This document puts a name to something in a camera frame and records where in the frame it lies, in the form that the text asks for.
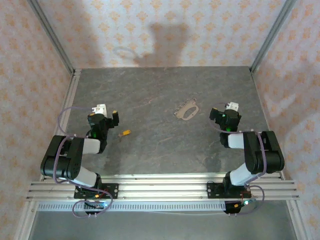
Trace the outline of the small controller board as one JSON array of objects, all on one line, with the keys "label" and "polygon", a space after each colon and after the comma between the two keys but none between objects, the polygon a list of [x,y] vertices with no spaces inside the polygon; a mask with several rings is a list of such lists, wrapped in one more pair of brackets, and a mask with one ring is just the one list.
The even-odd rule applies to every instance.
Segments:
[{"label": "small controller board", "polygon": [[244,201],[225,201],[225,210],[223,211],[227,215],[238,215],[241,212],[241,209],[251,203],[255,202],[255,200],[249,199]]},{"label": "small controller board", "polygon": [[84,201],[84,206],[85,206],[85,213],[90,216],[94,215],[97,216],[99,214],[105,213],[111,206],[112,206],[112,201],[111,202],[101,202],[101,201]]}]

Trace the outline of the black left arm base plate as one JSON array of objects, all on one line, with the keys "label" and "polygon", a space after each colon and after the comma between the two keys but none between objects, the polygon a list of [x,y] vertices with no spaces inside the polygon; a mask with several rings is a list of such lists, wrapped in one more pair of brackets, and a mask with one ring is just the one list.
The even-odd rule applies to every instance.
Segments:
[{"label": "black left arm base plate", "polygon": [[[99,186],[95,186],[99,190],[108,192],[113,199],[118,198],[119,184],[118,183],[101,183]],[[83,187],[75,187],[74,199],[86,199],[86,200],[102,200],[110,199],[110,196],[104,192],[97,190],[90,190]]]}]

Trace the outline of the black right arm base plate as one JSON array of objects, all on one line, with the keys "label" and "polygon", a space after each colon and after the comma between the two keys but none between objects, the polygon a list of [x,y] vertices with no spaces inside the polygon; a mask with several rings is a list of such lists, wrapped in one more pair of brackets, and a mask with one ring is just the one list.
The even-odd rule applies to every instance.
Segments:
[{"label": "black right arm base plate", "polygon": [[223,183],[208,182],[206,184],[209,199],[250,199],[252,194],[244,186],[226,186]]}]

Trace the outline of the aluminium corner post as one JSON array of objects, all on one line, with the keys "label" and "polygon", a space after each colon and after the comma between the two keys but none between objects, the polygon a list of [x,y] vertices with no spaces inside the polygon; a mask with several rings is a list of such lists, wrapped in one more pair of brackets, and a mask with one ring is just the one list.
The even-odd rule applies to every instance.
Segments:
[{"label": "aluminium corner post", "polygon": [[52,43],[54,49],[56,50],[57,54],[59,55],[60,59],[62,60],[63,65],[67,69],[68,73],[73,75],[75,69],[72,66],[72,63],[63,49],[61,42],[59,41],[58,36],[56,35],[54,28],[50,24],[45,12],[43,11],[41,5],[39,4],[38,0],[26,0],[29,6],[31,7],[32,11],[34,12],[35,16],[39,20],[43,30],[45,31],[46,35],[48,36],[50,42]]},{"label": "aluminium corner post", "polygon": [[291,13],[297,0],[285,0],[278,16],[276,17],[269,33],[267,34],[261,48],[259,49],[257,56],[255,57],[251,67],[249,68],[251,75],[253,76],[260,66],[262,60],[267,54],[269,48],[271,47],[273,41],[275,40],[277,34]]}]

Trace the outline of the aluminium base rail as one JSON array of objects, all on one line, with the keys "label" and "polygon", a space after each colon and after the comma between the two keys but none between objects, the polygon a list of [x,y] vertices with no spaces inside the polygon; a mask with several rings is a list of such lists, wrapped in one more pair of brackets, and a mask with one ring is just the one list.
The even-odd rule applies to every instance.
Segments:
[{"label": "aluminium base rail", "polygon": [[[118,201],[207,201],[207,182],[221,183],[225,173],[118,174],[105,175],[103,183],[118,184]],[[265,174],[252,182],[251,194],[261,200],[298,200],[293,180],[279,172]],[[31,183],[26,195],[33,201],[73,201],[75,186],[56,184],[51,178]]]}]

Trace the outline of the aluminium frame leg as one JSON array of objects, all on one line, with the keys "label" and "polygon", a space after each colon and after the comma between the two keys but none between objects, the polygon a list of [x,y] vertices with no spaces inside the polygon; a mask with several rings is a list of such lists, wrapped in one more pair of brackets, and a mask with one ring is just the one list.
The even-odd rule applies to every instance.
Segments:
[{"label": "aluminium frame leg", "polygon": [[300,202],[298,200],[287,200],[286,204],[297,240],[309,240]]},{"label": "aluminium frame leg", "polygon": [[26,201],[24,203],[13,240],[29,240],[37,210],[37,201]]}]

